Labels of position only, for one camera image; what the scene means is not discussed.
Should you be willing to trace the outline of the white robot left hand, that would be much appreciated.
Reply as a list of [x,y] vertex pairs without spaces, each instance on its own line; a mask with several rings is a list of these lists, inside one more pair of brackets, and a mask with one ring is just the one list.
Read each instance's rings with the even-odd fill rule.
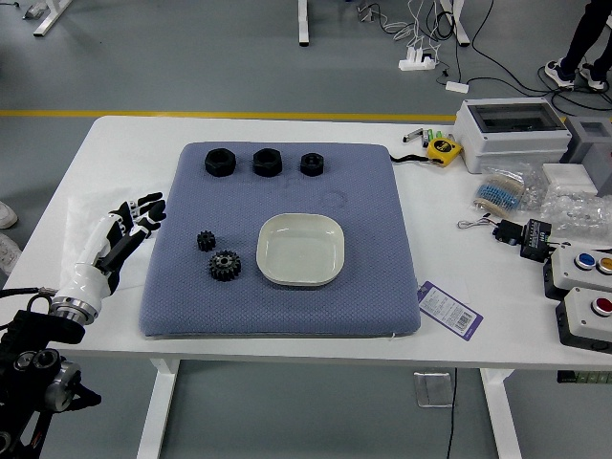
[[71,279],[56,292],[51,313],[93,322],[102,300],[117,289],[123,263],[161,227],[164,211],[162,193],[154,192],[125,201],[104,215],[76,259]]

